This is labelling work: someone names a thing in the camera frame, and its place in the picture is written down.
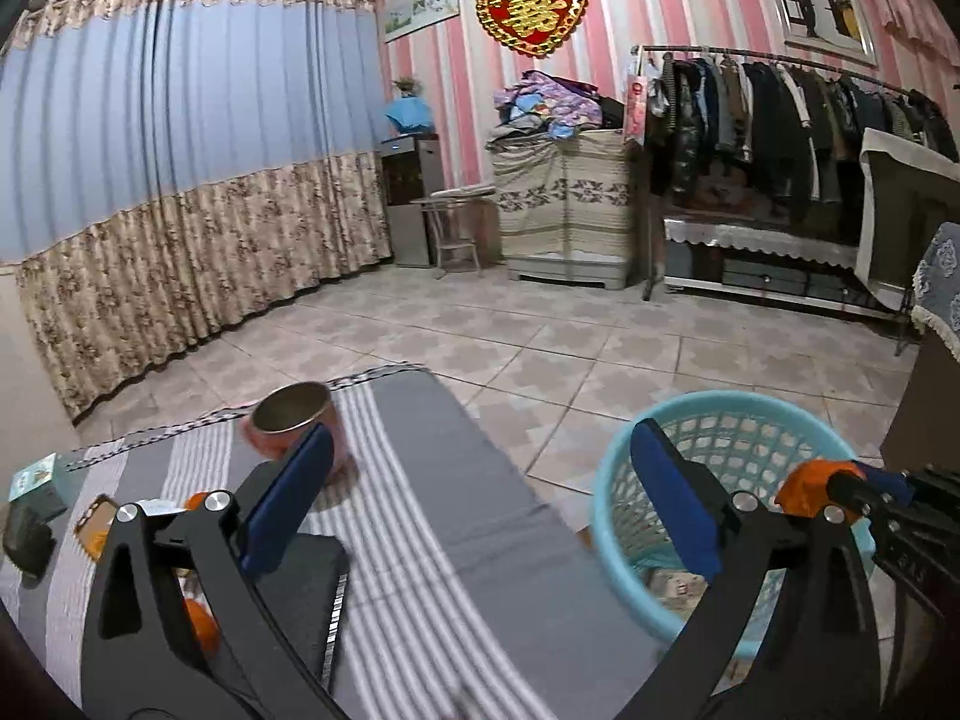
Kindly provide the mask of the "orange peel piece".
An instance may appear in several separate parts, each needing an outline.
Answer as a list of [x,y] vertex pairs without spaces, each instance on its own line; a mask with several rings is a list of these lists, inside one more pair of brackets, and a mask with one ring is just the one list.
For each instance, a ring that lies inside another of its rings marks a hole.
[[187,499],[184,502],[184,509],[186,511],[195,511],[195,509],[202,507],[203,503],[205,502],[205,499],[206,499],[206,493],[192,494],[192,496],[190,496],[189,499]]

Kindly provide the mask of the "low lace covered shelf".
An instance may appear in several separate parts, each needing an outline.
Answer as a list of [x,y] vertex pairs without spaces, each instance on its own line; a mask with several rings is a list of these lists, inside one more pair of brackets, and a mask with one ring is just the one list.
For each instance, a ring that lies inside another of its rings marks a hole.
[[740,223],[664,220],[664,286],[800,305],[840,316],[891,319],[900,288],[857,276],[849,245]]

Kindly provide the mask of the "teal tissue box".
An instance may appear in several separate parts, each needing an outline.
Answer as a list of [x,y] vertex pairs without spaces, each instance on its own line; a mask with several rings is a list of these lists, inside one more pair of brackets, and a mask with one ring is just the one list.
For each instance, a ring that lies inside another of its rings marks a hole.
[[75,505],[84,477],[85,470],[71,465],[66,455],[47,454],[14,473],[8,502],[49,522]]

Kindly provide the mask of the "red heart wall decoration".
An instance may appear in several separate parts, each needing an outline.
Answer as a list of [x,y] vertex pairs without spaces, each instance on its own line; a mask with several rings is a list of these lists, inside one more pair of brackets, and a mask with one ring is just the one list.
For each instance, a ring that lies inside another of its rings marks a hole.
[[475,13],[501,46],[543,59],[576,31],[587,5],[589,0],[475,0]]

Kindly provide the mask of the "blue covered water bottle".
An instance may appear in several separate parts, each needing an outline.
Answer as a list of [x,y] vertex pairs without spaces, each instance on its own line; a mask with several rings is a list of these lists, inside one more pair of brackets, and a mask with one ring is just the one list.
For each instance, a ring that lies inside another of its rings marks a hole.
[[420,96],[394,99],[387,104],[384,114],[398,135],[436,132],[433,111]]

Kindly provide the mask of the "printed snack packet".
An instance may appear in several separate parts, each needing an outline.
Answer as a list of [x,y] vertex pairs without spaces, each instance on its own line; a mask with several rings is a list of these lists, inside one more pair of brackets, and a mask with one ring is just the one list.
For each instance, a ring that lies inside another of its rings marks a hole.
[[708,582],[701,575],[664,567],[651,569],[646,585],[661,605],[677,614],[690,613],[708,589]]

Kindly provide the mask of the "orange fruit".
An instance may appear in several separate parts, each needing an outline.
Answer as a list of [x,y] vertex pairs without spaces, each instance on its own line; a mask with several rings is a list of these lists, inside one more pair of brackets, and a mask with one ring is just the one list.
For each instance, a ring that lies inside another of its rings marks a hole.
[[210,611],[194,598],[186,598],[184,605],[202,652],[206,656],[215,655],[220,646],[220,629],[218,629],[215,619],[213,619]]

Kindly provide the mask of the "orange plastic bag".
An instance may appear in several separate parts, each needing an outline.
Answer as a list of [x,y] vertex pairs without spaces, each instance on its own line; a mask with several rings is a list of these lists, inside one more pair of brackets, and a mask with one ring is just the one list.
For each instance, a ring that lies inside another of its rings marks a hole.
[[866,479],[854,461],[834,461],[825,458],[807,460],[797,465],[782,483],[775,497],[776,505],[788,515],[814,518],[823,507],[832,504],[827,484],[836,473],[848,473]]

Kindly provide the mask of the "small potted plant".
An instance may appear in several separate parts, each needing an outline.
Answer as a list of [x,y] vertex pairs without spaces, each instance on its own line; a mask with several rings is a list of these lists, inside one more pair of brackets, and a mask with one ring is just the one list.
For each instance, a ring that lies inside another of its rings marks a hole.
[[421,93],[421,83],[415,76],[399,76],[392,80],[392,86],[402,98],[416,98]]

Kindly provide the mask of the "grey water dispenser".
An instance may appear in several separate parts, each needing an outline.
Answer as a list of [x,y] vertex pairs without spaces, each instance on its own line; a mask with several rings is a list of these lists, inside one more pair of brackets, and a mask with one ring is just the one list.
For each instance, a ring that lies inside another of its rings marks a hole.
[[412,133],[389,138],[379,145],[377,154],[394,263],[430,268],[434,257],[421,204],[446,187],[439,137],[436,133]]

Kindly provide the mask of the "pile of clothes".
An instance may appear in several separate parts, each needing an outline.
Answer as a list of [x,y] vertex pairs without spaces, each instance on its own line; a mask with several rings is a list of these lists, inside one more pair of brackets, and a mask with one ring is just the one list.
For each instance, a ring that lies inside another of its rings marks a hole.
[[496,91],[493,104],[498,124],[490,130],[489,145],[527,135],[571,140],[586,130],[620,130],[625,115],[620,101],[594,85],[540,70],[524,71],[519,82]]

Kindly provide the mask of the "clothes rack with garments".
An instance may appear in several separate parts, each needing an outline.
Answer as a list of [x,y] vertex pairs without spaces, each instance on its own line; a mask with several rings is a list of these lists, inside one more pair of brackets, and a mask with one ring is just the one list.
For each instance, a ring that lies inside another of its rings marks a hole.
[[669,216],[857,250],[866,128],[958,164],[957,130],[918,89],[758,50],[633,47],[623,133],[640,158],[647,276],[664,284]]

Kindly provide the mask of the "landscape wall picture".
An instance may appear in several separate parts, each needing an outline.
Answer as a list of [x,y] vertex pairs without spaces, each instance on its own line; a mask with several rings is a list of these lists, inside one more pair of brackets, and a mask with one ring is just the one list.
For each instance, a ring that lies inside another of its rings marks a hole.
[[459,0],[392,0],[382,16],[382,41],[392,43],[459,15]]

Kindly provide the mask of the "white face mask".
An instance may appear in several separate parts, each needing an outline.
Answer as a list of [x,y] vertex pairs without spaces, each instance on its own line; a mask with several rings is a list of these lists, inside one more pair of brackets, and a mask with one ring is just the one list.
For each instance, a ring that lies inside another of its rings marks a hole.
[[164,517],[185,512],[185,507],[166,499],[140,499],[137,505],[147,517]]

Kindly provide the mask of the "cloth covered furniture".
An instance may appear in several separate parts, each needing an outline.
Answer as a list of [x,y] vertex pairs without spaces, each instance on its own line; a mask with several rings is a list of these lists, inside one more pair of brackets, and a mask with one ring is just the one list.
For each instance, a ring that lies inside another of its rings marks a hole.
[[958,220],[958,164],[934,149],[866,128],[854,273],[884,309],[896,310],[932,234]]

